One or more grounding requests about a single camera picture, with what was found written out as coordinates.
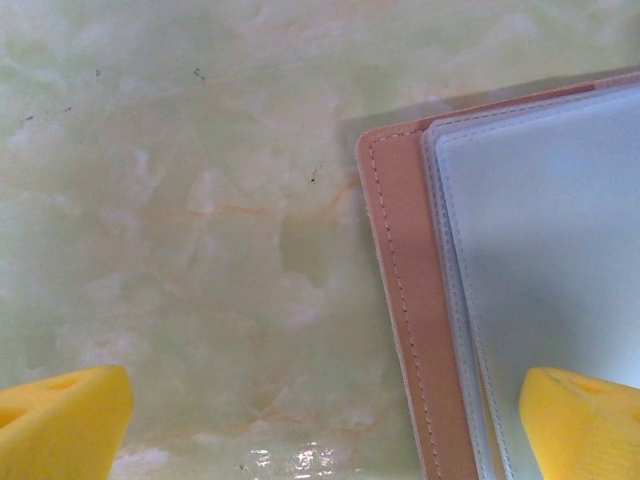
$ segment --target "marble surface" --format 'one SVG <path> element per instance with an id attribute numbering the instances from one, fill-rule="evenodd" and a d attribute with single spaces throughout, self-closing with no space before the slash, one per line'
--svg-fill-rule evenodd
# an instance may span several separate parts
<path id="1" fill-rule="evenodd" d="M 0 387 L 124 364 L 114 480 L 420 478 L 355 141 L 639 32 L 631 0 L 5 0 Z"/>

